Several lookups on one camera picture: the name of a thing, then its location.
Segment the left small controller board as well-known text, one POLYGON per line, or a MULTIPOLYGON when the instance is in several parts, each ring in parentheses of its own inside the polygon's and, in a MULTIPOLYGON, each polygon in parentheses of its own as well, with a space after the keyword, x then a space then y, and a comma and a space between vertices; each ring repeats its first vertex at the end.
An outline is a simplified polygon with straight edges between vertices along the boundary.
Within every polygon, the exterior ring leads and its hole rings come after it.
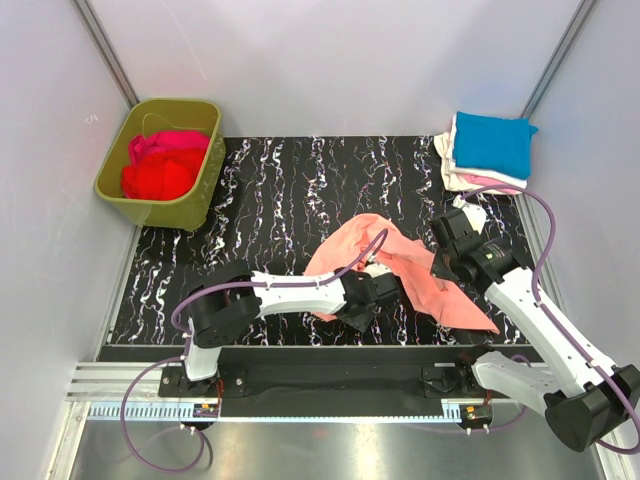
POLYGON ((195 403, 193 407, 193 416, 196 418, 218 418, 220 415, 220 408, 220 399, 212 402, 195 403))

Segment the olive green plastic bin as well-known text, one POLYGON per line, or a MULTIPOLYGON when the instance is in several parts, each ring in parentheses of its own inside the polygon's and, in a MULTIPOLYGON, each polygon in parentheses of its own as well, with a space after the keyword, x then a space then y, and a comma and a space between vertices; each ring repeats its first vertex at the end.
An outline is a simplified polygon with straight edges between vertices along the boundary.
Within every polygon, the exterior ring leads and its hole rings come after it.
POLYGON ((139 103, 103 161, 95 193, 134 225, 198 229, 226 154, 220 124, 221 112, 210 101, 139 103))

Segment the red t shirt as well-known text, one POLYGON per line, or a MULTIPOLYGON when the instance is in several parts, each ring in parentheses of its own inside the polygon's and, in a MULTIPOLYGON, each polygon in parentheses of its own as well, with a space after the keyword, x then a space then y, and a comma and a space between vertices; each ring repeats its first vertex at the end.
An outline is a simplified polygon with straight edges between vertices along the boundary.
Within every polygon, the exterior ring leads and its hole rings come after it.
POLYGON ((148 155, 123 168, 121 188, 126 198, 175 200, 188 193, 200 172, 205 151, 182 149, 148 155))

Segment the black marbled table mat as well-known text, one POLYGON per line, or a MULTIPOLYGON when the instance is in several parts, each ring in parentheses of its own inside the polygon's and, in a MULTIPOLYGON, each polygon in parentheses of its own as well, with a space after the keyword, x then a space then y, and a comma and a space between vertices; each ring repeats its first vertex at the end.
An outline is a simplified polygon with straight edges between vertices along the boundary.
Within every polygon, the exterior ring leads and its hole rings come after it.
MULTIPOLYGON (((170 321, 196 280, 234 259, 274 274, 301 274, 316 248, 360 213, 390 220, 434 250, 428 220, 455 194, 440 174, 432 136, 226 138, 226 158, 206 223, 197 231, 143 228, 107 345, 182 345, 170 321)), ((481 194, 489 238, 529 245, 514 197, 481 194)), ((526 344, 508 316, 472 288, 463 291, 498 334, 448 329, 405 299, 390 317, 360 333, 309 314, 269 316, 236 341, 261 346, 526 344)))

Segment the magenta t shirt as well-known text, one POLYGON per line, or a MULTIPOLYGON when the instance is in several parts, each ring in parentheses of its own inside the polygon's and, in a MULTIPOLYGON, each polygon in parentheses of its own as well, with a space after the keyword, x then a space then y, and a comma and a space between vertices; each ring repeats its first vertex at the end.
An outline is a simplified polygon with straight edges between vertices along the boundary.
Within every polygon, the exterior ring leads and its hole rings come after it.
POLYGON ((167 130, 150 136, 137 135, 128 145, 132 164, 148 155, 182 149, 207 150, 210 137, 195 130, 167 130))

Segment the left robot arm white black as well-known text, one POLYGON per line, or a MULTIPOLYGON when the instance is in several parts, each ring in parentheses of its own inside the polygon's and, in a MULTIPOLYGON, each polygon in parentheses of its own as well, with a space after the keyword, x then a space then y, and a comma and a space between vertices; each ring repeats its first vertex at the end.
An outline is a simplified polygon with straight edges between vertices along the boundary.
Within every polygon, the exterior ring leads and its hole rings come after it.
POLYGON ((177 322, 187 314, 180 381, 196 396, 214 388, 222 348, 258 318, 312 313, 364 332, 376 316, 394 310, 401 297, 396 277, 379 264, 362 272, 338 270, 317 276, 278 276, 233 267, 229 278, 218 278, 221 284, 196 288, 172 315, 177 322))

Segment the left corner aluminium post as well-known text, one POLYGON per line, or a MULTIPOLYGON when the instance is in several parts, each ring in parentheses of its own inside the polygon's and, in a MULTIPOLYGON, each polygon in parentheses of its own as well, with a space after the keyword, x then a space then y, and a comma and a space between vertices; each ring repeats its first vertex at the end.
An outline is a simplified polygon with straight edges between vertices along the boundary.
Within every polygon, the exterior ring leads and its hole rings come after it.
POLYGON ((129 109, 132 109, 139 103, 139 97, 92 3, 88 0, 71 0, 70 3, 91 38, 125 103, 129 109))

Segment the small controller board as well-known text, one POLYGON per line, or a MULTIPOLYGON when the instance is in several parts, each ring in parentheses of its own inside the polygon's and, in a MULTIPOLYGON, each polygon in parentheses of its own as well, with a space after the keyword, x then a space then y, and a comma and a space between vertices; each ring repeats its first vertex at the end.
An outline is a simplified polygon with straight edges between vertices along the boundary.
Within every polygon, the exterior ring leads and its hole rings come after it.
POLYGON ((490 424, 493 420, 493 407, 490 403, 464 405, 461 418, 467 423, 490 424))
POLYGON ((220 399, 212 402, 195 403, 193 407, 193 416, 196 418, 218 418, 220 415, 220 408, 220 399))

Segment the salmon pink t shirt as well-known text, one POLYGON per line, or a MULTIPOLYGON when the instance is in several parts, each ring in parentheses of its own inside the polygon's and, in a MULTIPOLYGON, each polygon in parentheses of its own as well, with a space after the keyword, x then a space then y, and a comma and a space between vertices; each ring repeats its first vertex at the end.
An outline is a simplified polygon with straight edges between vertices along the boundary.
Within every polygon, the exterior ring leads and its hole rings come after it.
POLYGON ((434 254, 422 241, 405 237, 391 221, 377 214, 359 214, 344 223, 316 249, 304 274, 326 274, 347 266, 384 229, 387 237, 376 259, 399 278, 415 311, 446 328, 499 332, 455 283, 431 275, 434 254))

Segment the aluminium frame rail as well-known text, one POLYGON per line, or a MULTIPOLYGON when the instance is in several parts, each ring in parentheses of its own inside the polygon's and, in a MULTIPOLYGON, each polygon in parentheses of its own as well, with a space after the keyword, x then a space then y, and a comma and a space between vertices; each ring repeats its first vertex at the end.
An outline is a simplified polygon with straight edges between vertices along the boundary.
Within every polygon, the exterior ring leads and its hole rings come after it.
MULTIPOLYGON (((116 363, 87 363, 76 368, 69 393, 75 396, 107 397, 124 394, 131 389, 136 395, 159 395, 159 384, 162 369, 165 367, 183 366, 177 362, 163 363, 151 366, 145 372, 140 365, 116 363)), ((564 382, 549 369, 530 367, 497 353, 483 356, 476 364, 469 367, 471 379, 484 389, 485 395, 489 391, 511 398, 523 404, 542 403, 546 394, 561 392, 571 397, 587 391, 589 385, 596 385, 601 381, 600 376, 584 384, 578 378, 573 383, 564 382)), ((452 394, 453 398, 462 397, 452 394)))

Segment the white folded t shirt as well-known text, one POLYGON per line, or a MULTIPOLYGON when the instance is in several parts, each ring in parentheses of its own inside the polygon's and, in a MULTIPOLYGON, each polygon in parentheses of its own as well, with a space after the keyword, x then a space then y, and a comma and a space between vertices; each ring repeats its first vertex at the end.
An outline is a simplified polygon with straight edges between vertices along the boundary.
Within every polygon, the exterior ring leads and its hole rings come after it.
POLYGON ((457 134, 457 116, 452 117, 451 131, 449 132, 449 144, 446 149, 445 159, 443 160, 444 171, 450 177, 454 178, 458 183, 464 182, 474 187, 489 185, 512 185, 520 188, 527 187, 527 181, 510 177, 508 175, 495 172, 492 170, 460 168, 453 158, 453 150, 455 146, 455 137, 457 134))

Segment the corner aluminium post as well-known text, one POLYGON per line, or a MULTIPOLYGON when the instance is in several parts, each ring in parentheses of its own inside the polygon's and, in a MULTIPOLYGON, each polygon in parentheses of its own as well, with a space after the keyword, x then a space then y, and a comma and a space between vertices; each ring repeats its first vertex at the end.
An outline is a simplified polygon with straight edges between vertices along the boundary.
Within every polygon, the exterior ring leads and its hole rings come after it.
POLYGON ((534 115, 599 4, 599 0, 579 1, 521 110, 521 118, 531 118, 534 115))
POLYGON ((132 109, 139 103, 139 97, 92 3, 88 0, 71 0, 70 3, 91 38, 125 103, 129 109, 132 109))

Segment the light pink folded t shirt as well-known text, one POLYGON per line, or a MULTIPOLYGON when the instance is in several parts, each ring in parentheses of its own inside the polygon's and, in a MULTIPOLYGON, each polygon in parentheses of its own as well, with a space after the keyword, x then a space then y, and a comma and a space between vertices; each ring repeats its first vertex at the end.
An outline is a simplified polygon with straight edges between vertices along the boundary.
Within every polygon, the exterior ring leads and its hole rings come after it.
POLYGON ((462 180, 465 180, 471 189, 479 189, 481 187, 489 187, 493 186, 493 189, 489 189, 489 193, 493 194, 501 194, 501 195, 519 195, 520 191, 516 190, 516 187, 524 189, 527 187, 526 180, 519 180, 508 178, 504 179, 495 179, 491 177, 477 176, 477 175, 469 175, 462 174, 460 176, 462 180))

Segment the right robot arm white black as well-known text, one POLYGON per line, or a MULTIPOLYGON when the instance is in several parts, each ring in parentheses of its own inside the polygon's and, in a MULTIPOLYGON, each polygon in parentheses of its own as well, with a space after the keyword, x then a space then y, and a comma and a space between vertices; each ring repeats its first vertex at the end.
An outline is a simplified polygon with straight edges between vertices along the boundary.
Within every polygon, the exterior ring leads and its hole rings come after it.
POLYGON ((576 452, 638 419, 638 368, 616 365, 582 335, 540 287, 522 254, 498 239, 485 239, 460 208, 435 217, 429 227, 437 242, 432 275, 484 294, 546 365, 528 367, 488 345, 474 347, 455 361, 460 393, 472 397, 491 390, 523 404, 576 452))

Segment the cream folded t shirt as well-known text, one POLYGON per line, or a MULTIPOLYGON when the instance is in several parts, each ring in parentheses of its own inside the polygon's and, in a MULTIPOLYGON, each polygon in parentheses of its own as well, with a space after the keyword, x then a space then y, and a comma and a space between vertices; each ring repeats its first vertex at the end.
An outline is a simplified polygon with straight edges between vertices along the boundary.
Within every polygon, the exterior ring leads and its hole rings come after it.
POLYGON ((453 170, 453 159, 449 157, 450 135, 443 133, 433 138, 436 153, 441 159, 440 173, 444 188, 450 192, 466 192, 480 187, 470 174, 453 170))

